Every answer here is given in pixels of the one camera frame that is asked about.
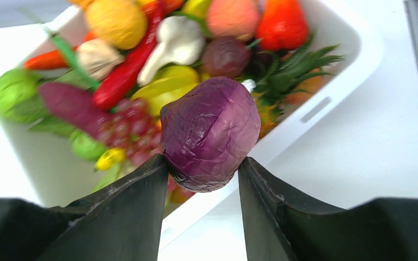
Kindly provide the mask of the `purple onion toy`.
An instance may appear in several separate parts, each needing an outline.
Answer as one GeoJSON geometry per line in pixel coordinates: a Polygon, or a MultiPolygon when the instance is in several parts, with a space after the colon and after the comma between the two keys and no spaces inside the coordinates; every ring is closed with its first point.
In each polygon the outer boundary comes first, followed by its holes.
{"type": "Polygon", "coordinates": [[[213,77],[160,112],[161,147],[175,183],[192,192],[218,190],[257,143],[261,120],[249,90],[213,77]]]}

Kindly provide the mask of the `purple sweet potato toy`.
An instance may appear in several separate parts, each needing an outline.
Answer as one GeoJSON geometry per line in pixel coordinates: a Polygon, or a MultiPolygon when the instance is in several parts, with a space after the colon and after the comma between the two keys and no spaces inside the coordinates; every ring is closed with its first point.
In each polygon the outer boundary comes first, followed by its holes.
{"type": "Polygon", "coordinates": [[[110,113],[93,104],[89,91],[67,83],[51,82],[41,84],[38,92],[51,114],[86,132],[94,139],[100,137],[99,121],[109,118],[110,113]]]}

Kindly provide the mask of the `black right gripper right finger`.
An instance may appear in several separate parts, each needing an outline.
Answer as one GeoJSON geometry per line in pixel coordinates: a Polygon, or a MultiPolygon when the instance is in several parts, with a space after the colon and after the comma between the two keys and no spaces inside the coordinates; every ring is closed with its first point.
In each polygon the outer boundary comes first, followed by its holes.
{"type": "Polygon", "coordinates": [[[376,198],[342,209],[251,157],[238,182],[248,260],[418,260],[418,199],[376,198]]]}

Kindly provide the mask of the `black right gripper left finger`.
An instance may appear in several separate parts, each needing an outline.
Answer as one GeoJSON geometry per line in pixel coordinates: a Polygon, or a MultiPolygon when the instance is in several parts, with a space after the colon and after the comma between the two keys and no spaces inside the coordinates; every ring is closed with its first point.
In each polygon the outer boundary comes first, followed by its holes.
{"type": "Polygon", "coordinates": [[[0,260],[156,260],[167,182],[156,154],[66,207],[0,198],[0,260]]]}

